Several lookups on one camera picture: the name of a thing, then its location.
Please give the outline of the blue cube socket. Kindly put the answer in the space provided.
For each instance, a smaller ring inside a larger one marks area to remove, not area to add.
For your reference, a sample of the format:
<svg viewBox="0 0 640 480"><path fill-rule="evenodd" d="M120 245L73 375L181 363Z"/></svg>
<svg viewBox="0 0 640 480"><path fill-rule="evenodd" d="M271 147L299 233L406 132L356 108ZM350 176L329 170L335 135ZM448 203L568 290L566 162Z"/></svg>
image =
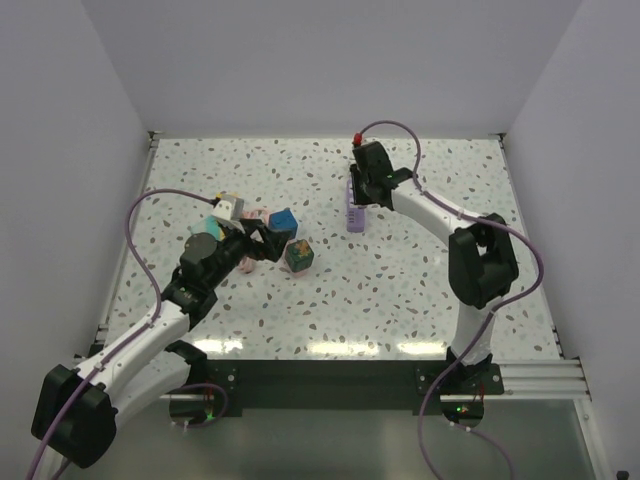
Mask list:
<svg viewBox="0 0 640 480"><path fill-rule="evenodd" d="M293 241L298 231L298 222L289 208L271 213L268 228L272 232L287 234L287 241Z"/></svg>

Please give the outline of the dark green cube socket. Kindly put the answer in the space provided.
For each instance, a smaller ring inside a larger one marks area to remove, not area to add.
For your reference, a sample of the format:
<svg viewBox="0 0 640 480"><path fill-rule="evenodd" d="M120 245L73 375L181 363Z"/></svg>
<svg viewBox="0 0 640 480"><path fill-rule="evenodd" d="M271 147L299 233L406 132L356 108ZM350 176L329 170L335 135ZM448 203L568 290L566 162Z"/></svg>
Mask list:
<svg viewBox="0 0 640 480"><path fill-rule="evenodd" d="M294 275L305 273L313 264L314 252L305 239L290 241L284 250L284 262Z"/></svg>

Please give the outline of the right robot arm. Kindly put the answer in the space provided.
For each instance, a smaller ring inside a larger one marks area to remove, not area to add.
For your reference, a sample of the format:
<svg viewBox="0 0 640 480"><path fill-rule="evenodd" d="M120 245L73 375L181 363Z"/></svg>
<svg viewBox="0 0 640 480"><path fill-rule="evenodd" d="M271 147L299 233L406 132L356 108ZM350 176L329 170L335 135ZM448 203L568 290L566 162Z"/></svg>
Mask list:
<svg viewBox="0 0 640 480"><path fill-rule="evenodd" d="M456 331L447 350L445 379L459 393L469 392L481 380L492 359L493 325L483 327L487 315L519 277L509 234L497 226L504 219L491 214L463 218L461 210L448 211L437 196L430 200L413 182L412 172L394 169L378 141L356 138L350 165L352 192L358 206L378 205L417 222L442 241L448 251L449 286L459 300Z"/></svg>

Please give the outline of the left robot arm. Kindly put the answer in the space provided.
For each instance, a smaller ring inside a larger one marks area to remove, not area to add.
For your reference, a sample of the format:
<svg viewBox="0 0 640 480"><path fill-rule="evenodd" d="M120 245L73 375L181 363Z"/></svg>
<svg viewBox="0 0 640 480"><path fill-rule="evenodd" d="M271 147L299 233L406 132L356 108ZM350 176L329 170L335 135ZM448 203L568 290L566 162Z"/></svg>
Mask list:
<svg viewBox="0 0 640 480"><path fill-rule="evenodd" d="M31 433L34 463L51 448L80 468L92 466L118 430L164 392L200 390L204 355L182 341L217 301L216 288L245 258L278 261L291 236L260 219L243 219L222 240L197 233L186 240L170 283L154 308L121 337L78 366L58 365L45 377Z"/></svg>

